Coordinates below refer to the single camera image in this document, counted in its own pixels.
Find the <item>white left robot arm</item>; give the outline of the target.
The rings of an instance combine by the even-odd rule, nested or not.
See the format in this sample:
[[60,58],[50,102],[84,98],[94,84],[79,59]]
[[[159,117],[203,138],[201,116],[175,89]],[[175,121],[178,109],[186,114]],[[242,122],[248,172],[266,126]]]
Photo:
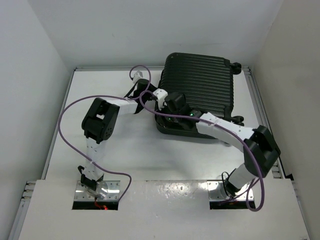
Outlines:
[[98,191],[104,171],[95,164],[102,160],[107,140],[112,136],[119,116],[138,114],[143,106],[139,101],[140,94],[157,88],[147,79],[140,79],[124,98],[104,100],[97,97],[86,113],[81,128],[86,139],[85,166],[79,166],[80,182],[93,192]]

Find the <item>black hard-shell suitcase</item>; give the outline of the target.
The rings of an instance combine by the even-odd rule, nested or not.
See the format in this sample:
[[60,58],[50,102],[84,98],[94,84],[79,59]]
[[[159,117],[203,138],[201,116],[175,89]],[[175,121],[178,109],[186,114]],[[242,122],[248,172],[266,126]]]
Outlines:
[[165,60],[158,88],[184,94],[190,107],[243,126],[243,116],[232,116],[234,76],[241,71],[240,63],[224,57],[174,52]]

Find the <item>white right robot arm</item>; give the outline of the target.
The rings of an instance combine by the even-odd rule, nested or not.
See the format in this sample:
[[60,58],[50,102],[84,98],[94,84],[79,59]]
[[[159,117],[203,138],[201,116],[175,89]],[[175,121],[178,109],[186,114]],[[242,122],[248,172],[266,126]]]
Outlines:
[[226,194],[235,196],[248,182],[265,178],[281,150],[270,130],[259,125],[245,127],[219,118],[200,108],[192,108],[183,94],[167,93],[160,89],[154,92],[157,106],[164,118],[174,128],[187,133],[213,137],[243,153],[243,163],[234,169],[224,184]]

